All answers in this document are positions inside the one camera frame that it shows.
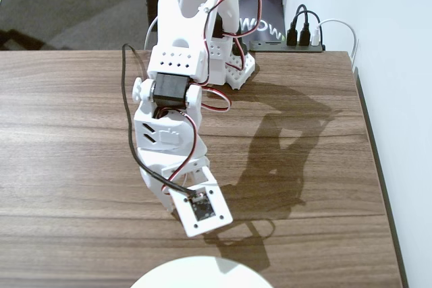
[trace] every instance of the circuit board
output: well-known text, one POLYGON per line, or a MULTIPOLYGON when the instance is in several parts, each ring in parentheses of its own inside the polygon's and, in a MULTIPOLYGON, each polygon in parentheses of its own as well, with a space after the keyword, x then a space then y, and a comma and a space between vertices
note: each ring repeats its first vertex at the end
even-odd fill
POLYGON ((209 197, 205 192, 201 192, 190 201, 197 221, 202 221, 215 216, 215 211, 211 206, 209 197))

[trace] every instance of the rectangular slot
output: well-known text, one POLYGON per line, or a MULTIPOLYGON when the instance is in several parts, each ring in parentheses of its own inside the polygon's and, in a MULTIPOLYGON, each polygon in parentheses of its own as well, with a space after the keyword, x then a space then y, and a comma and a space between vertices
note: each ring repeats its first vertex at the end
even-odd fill
POLYGON ((151 136, 149 136, 149 135, 147 135, 147 134, 144 134, 144 137, 145 137, 147 140, 149 140, 150 142, 152 142, 152 143, 156 143, 156 141, 155 141, 151 136))
POLYGON ((148 129, 150 131, 150 133, 155 133, 155 130, 153 128, 151 128, 150 125, 148 125, 146 123, 142 123, 142 126, 144 126, 146 129, 148 129))

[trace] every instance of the white plastic part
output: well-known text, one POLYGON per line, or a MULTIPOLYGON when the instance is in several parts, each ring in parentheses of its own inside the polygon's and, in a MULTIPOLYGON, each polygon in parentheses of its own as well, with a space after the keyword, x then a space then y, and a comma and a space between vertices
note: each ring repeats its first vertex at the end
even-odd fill
POLYGON ((144 80, 143 83, 141 83, 139 85, 139 87, 140 87, 140 98, 141 98, 142 101, 146 101, 146 102, 153 101, 153 99, 152 99, 152 96, 153 96, 152 91, 153 91, 153 86, 154 85, 155 85, 155 81, 153 79, 146 79, 146 80, 144 80))
POLYGON ((317 47, 319 45, 319 28, 314 29, 310 45, 312 45, 313 47, 317 47))
POLYGON ((184 230, 188 237, 194 237, 232 223, 232 216, 229 212, 230 210, 228 209, 225 198, 222 195, 221 189, 217 185, 216 179, 213 177, 207 166, 195 171, 195 173, 200 172, 204 173, 207 181, 189 187, 189 189, 202 190, 202 192, 205 192, 211 203, 215 216, 198 221, 192 209, 192 204, 187 199, 186 195, 182 192, 169 189, 169 193, 173 198, 175 207, 177 208, 180 220, 182 221, 184 230))
MULTIPOLYGON (((231 63, 238 67, 240 67, 242 64, 241 58, 235 55, 232 55, 230 57, 228 63, 231 63)), ((255 71, 255 58, 248 53, 247 56, 245 56, 244 58, 244 69, 242 71, 238 71, 237 69, 234 69, 230 66, 227 66, 225 70, 227 76, 227 83, 233 89, 240 89, 246 82, 246 80, 250 77, 250 75, 253 73, 253 71, 255 71)))
POLYGON ((141 96, 140 96, 141 84, 142 84, 141 78, 136 78, 134 87, 132 89, 132 100, 134 101, 134 104, 138 104, 141 101, 141 96))
POLYGON ((206 35, 211 37, 217 12, 210 14, 207 9, 217 0, 207 0, 196 13, 188 18, 182 12, 182 0, 159 0, 158 2, 158 41, 148 66, 148 74, 155 78, 157 72, 190 76, 197 82, 207 77, 205 61, 207 54, 203 46, 203 31, 207 15, 206 35))
MULTIPOLYGON (((205 147, 203 141, 200 141, 197 146, 197 151, 199 152, 206 152, 207 148, 205 147)), ((176 155, 169 153, 168 151, 165 152, 158 152, 154 151, 151 152, 149 150, 143 150, 138 149, 138 156, 140 157, 140 160, 150 169, 153 171, 159 173, 165 178, 168 178, 173 171, 175 171, 178 166, 183 163, 185 156, 184 155, 176 155)), ((200 157, 195 157, 191 159, 183 168, 183 171, 179 173, 179 175, 176 177, 174 182, 181 181, 184 177, 185 173, 192 173, 195 175, 195 170, 202 168, 204 166, 209 166, 209 160, 207 157, 205 157, 203 154, 200 157)), ((149 190, 154 193, 154 195, 161 201, 162 205, 168 210, 168 212, 173 212, 173 200, 171 196, 165 195, 162 192, 162 183, 155 180, 153 177, 151 177, 146 171, 143 169, 140 169, 142 178, 146 184, 146 186, 149 188, 149 190)), ((194 178, 194 183, 199 183, 205 181, 204 178, 194 178)))
POLYGON ((240 21, 238 0, 225 0, 218 6, 217 12, 222 17, 223 31, 237 33, 240 21))
POLYGON ((233 42, 231 37, 212 38, 209 44, 210 84, 226 83, 225 62, 230 59, 233 42))
POLYGON ((131 288, 151 287, 272 288, 259 273, 251 268, 214 256, 190 256, 169 261, 150 270, 131 288))
POLYGON ((199 128, 203 116, 201 115, 201 100, 203 99, 203 90, 200 86, 192 84, 186 93, 186 105, 188 114, 195 121, 196 126, 199 128))

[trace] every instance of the white round object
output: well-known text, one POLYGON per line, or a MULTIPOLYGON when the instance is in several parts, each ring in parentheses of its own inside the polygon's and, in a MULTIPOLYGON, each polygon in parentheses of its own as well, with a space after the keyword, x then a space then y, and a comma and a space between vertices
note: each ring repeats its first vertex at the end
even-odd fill
POLYGON ((243 264, 214 256, 191 256, 154 268, 131 288, 272 288, 243 264))

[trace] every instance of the red and white wire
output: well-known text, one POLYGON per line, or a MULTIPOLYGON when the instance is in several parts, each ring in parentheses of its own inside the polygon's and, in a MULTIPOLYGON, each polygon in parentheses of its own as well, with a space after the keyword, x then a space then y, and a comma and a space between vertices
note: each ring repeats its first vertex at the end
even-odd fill
MULTIPOLYGON (((196 124, 195 124, 194 120, 191 118, 191 116, 182 112, 179 109, 162 108, 158 113, 158 118, 161 116, 162 112, 164 112, 164 111, 177 111, 180 115, 183 115, 189 121, 190 125, 192 126, 192 129, 194 130, 194 141, 192 143, 192 150, 190 151, 190 153, 186 157, 186 159, 183 161, 183 163, 172 173, 171 176, 169 176, 168 181, 173 181, 177 177, 177 175, 180 173, 180 171, 188 164, 188 162, 190 161, 190 159, 193 157, 193 155, 195 153, 196 141, 198 139, 198 128, 196 127, 196 124)), ((163 192, 163 190, 165 188, 166 188, 166 185, 163 185, 161 188, 161 191, 163 192)))
POLYGON ((255 30, 257 30, 258 29, 258 27, 259 27, 259 24, 261 23, 261 16, 262 16, 262 13, 263 13, 263 0, 258 0, 258 10, 257 10, 257 21, 256 21, 256 24, 255 24, 255 26, 251 29, 251 30, 249 30, 249 31, 247 31, 247 32, 245 32, 245 33, 240 33, 240 34, 235 34, 235 33, 223 33, 223 35, 224 36, 230 36, 230 37, 234 37, 234 38, 239 38, 239 37, 243 37, 243 36, 247 36, 247 35, 250 35, 250 34, 252 34, 255 30))
POLYGON ((218 90, 218 89, 214 89, 212 87, 202 87, 202 89, 204 91, 207 92, 211 92, 213 94, 216 94, 217 96, 221 97, 224 101, 226 101, 227 103, 227 107, 214 107, 214 106, 210 106, 210 105, 206 105, 206 104, 201 104, 201 106, 208 110, 208 111, 220 111, 220 112, 226 112, 229 111, 231 109, 232 106, 232 101, 231 99, 224 94, 222 91, 218 90))
MULTIPOLYGON (((223 1, 225 1, 225 0, 217 0, 216 4, 212 8, 208 9, 208 12, 207 12, 207 19, 206 19, 206 22, 204 24, 204 31, 202 33, 202 39, 204 40, 204 48, 205 48, 208 60, 210 60, 210 50, 209 50, 209 46, 207 44, 206 30, 207 30, 207 24, 209 23, 209 16, 210 16, 210 13, 215 8, 217 8, 217 6, 219 6, 223 1)), ((210 67, 208 65, 206 80, 204 82, 199 82, 199 83, 196 83, 196 84, 198 84, 199 86, 205 86, 205 85, 207 85, 209 83, 209 78, 210 78, 210 71, 209 71, 209 69, 210 69, 210 67)))

